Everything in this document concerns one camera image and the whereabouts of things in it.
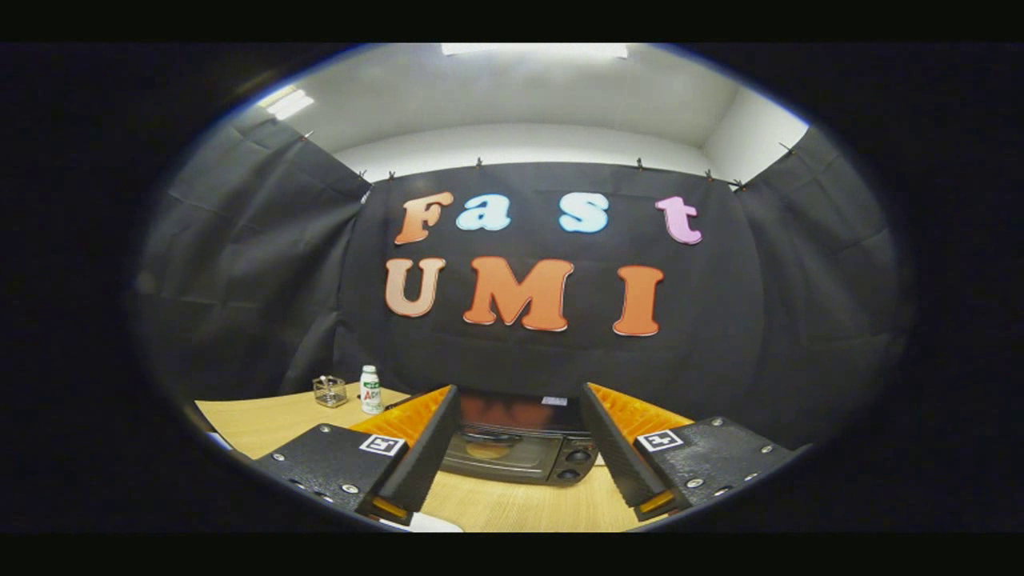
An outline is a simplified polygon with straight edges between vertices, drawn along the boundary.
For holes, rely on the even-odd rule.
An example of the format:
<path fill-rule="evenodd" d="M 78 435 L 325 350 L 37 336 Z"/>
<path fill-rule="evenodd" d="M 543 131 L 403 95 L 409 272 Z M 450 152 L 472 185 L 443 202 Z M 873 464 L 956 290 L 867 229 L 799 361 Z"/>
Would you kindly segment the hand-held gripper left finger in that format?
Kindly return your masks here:
<path fill-rule="evenodd" d="M 461 418 L 460 390 L 418 394 L 351 427 L 321 423 L 256 460 L 278 484 L 349 515 L 408 526 Z"/>

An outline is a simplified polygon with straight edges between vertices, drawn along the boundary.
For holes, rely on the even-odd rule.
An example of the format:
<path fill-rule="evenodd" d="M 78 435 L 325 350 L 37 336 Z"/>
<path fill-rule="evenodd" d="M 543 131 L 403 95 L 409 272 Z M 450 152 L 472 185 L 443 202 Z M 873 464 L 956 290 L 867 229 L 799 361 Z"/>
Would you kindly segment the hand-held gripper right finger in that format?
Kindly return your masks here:
<path fill-rule="evenodd" d="M 695 422 L 596 383 L 582 387 L 579 409 L 618 494 L 640 521 L 708 506 L 801 454 L 728 418 Z"/>

